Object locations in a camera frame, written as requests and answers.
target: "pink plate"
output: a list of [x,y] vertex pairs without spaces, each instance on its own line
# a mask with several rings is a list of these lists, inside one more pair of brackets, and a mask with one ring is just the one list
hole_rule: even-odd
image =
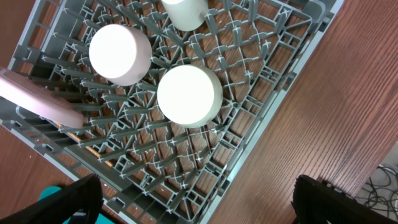
[[72,110],[69,102],[52,96],[50,90],[34,84],[22,75],[0,67],[0,96],[54,122],[81,128],[85,117]]

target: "gray plastic dish rack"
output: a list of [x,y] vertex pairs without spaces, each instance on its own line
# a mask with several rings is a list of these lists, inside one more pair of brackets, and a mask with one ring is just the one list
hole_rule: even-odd
[[[59,127],[3,98],[0,123],[73,180],[98,174],[104,204],[128,223],[206,223],[342,3],[210,1],[205,23],[180,32],[159,0],[36,0],[8,69],[73,103],[86,124]],[[151,41],[136,85],[90,66],[90,40],[110,23]],[[189,63],[224,89],[219,115],[198,129],[173,124],[156,102],[162,75]]]

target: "teal object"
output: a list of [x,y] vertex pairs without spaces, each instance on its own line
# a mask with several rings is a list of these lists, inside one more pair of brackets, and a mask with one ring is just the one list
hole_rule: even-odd
[[[55,192],[61,190],[60,187],[57,186],[50,186],[47,187],[46,189],[43,190],[43,192],[40,194],[39,200],[42,200],[43,198],[46,198],[52,194],[54,194]],[[113,222],[111,222],[111,220],[107,219],[105,216],[103,216],[102,214],[98,215],[97,221],[95,222],[96,224],[114,224]]]

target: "wood grain surface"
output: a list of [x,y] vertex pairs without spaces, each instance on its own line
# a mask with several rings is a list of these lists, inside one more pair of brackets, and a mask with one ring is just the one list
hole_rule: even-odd
[[210,223],[291,223],[295,178],[355,195],[397,140],[397,1],[345,1]]

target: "white cup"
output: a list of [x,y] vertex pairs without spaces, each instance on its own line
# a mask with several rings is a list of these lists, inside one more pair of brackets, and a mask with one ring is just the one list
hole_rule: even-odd
[[90,43],[94,70],[114,84],[129,86],[144,78],[152,57],[152,47],[140,30],[111,24],[102,27]]
[[199,128],[219,112],[223,88],[210,69],[181,65],[160,80],[157,102],[169,120],[185,128]]
[[194,30],[205,21],[206,0],[162,0],[173,25],[182,31]]

